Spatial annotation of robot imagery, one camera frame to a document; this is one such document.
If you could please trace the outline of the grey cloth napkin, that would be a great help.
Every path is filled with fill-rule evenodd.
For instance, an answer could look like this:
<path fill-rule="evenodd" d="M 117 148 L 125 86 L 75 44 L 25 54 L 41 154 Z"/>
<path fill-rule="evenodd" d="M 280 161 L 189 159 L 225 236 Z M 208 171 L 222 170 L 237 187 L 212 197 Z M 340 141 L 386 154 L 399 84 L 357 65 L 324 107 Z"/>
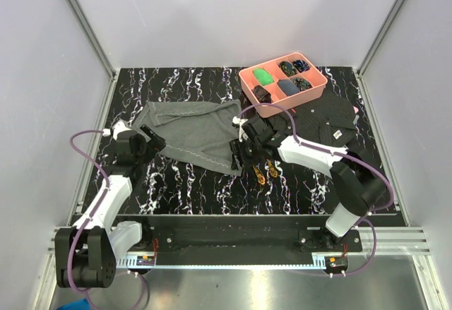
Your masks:
<path fill-rule="evenodd" d="M 238 138 L 232 120 L 241 111 L 239 100 L 213 102 L 147 102 L 133 121 L 164 138 L 160 154 L 204 169 L 239 176 L 232 164 L 230 141 Z"/>

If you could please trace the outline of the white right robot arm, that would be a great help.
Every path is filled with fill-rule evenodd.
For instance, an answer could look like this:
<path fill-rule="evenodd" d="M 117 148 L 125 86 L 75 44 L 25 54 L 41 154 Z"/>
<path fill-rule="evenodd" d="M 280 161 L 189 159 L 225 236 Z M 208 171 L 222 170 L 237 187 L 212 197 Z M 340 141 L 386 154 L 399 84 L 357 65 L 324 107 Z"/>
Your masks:
<path fill-rule="evenodd" d="M 345 235 L 388 190 L 386 177 L 371 166 L 363 149 L 335 148 L 306 141 L 294 133 L 280 133 L 258 116 L 234 117 L 232 125 L 239 132 L 238 139 L 230 142 L 235 167 L 277 160 L 307 167 L 331 179 L 339 203 L 320 235 L 329 251 L 345 244 Z"/>

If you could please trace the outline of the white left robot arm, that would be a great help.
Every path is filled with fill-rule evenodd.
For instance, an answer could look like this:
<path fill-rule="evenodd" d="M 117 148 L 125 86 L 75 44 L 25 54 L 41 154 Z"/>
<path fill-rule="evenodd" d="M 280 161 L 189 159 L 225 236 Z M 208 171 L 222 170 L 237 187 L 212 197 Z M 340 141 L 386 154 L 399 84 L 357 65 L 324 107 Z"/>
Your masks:
<path fill-rule="evenodd" d="M 76 292 L 109 287 L 117 261 L 132 246 L 143 251 L 153 240 L 140 223 L 115 219 L 143 182 L 148 165 L 165 148 L 165 140 L 145 124 L 132 128 L 123 120 L 100 134 L 114 141 L 115 162 L 107 169 L 95 165 L 103 176 L 100 190 L 81 217 L 54 237 L 56 283 Z"/>

